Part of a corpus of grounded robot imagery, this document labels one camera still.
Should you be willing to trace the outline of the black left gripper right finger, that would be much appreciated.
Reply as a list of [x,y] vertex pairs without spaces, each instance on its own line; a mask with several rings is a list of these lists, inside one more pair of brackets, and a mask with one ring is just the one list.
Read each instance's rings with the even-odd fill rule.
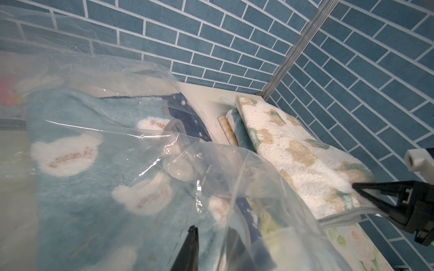
[[251,255],[237,230],[228,228],[226,260],[228,271],[256,271]]

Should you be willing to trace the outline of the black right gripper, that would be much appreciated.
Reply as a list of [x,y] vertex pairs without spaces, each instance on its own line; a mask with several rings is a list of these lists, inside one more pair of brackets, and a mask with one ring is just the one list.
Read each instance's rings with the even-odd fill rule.
[[377,206],[397,228],[415,234],[414,241],[434,241],[434,186],[418,181],[354,183],[353,189]]

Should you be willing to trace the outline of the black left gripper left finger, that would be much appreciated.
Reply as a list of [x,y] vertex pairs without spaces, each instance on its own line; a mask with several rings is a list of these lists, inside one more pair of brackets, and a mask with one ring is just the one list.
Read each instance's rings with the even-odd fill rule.
[[171,271],[198,271],[199,249],[198,228],[192,225],[188,229],[188,234],[171,267]]

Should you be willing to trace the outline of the cream fluffy navy-trimmed blanket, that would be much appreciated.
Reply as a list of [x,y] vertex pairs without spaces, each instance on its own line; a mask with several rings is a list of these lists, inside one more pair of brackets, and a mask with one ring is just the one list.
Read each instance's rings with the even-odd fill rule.
[[351,225],[380,214],[354,183],[374,183],[357,158],[314,138],[295,117],[266,102],[236,97],[236,107],[255,152],[268,160],[326,227]]

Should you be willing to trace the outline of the light blue cloud blanket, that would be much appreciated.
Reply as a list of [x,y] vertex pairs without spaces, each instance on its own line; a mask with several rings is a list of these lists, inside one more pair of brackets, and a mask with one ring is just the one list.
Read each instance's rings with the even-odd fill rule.
[[176,94],[98,98],[59,88],[27,96],[38,270],[145,271],[135,268],[136,215],[113,191],[155,174],[172,120],[165,97]]

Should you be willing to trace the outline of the blue cloud pattern blanket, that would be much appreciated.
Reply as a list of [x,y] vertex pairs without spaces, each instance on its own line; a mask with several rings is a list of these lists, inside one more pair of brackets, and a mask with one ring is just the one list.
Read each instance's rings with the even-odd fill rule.
[[232,129],[232,132],[235,135],[235,138],[238,142],[238,146],[248,149],[252,152],[255,152],[255,148],[253,143],[247,133],[244,122],[240,116],[240,113],[237,108],[231,109],[227,112],[226,115],[228,124]]

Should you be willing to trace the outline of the clear plastic vacuum bag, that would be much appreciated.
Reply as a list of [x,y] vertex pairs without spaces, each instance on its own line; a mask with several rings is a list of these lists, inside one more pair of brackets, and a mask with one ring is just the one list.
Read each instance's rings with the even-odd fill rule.
[[3,271],[347,271],[268,161],[211,141],[165,67],[1,5]]

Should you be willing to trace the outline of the orange checkered sunflower blanket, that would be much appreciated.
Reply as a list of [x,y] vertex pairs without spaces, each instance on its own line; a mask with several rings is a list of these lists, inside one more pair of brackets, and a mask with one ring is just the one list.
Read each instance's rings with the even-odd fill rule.
[[231,146],[239,146],[236,136],[231,129],[229,122],[225,116],[218,117],[218,122]]

